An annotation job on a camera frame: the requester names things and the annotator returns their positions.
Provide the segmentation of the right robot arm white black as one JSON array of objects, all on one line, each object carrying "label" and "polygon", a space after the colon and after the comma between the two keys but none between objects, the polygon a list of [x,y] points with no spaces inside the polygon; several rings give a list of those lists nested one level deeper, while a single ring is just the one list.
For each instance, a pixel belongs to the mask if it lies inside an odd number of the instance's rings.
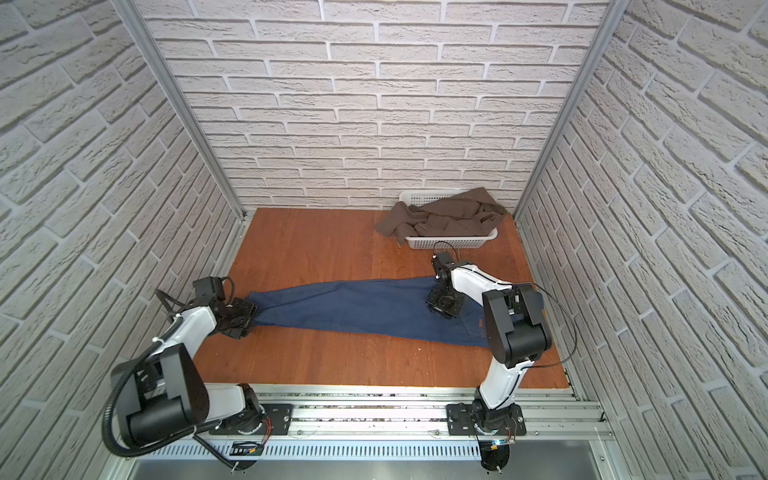
[{"label": "right robot arm white black", "polygon": [[436,284],[426,300],[431,311],[456,318],[466,300],[483,308],[493,360],[472,403],[470,418],[475,431],[484,435],[501,429],[509,435],[519,433],[521,416],[513,412],[516,390],[526,372],[552,346],[542,294],[530,284],[503,281],[473,263],[456,261],[449,252],[434,254],[432,266]]}]

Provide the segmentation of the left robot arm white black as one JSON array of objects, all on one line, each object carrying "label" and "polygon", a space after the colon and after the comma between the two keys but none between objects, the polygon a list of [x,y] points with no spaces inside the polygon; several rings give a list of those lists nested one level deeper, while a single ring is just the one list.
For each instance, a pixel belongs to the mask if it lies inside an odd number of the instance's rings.
[{"label": "left robot arm white black", "polygon": [[207,384],[194,363],[206,338],[241,339],[253,328],[257,308],[224,287],[231,281],[198,279],[187,302],[156,290],[169,326],[136,358],[112,370],[101,417],[102,441],[110,453],[139,457],[211,429],[271,435],[272,422],[248,384]]}]

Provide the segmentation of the blue denim jeans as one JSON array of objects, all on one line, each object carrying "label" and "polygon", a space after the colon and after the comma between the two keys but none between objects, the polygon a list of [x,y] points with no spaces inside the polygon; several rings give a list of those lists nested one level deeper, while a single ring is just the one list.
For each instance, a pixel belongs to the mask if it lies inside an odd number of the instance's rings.
[{"label": "blue denim jeans", "polygon": [[432,277],[338,281],[252,292],[254,325],[385,335],[448,345],[488,346],[483,308],[471,299],[447,318],[431,310]]}]

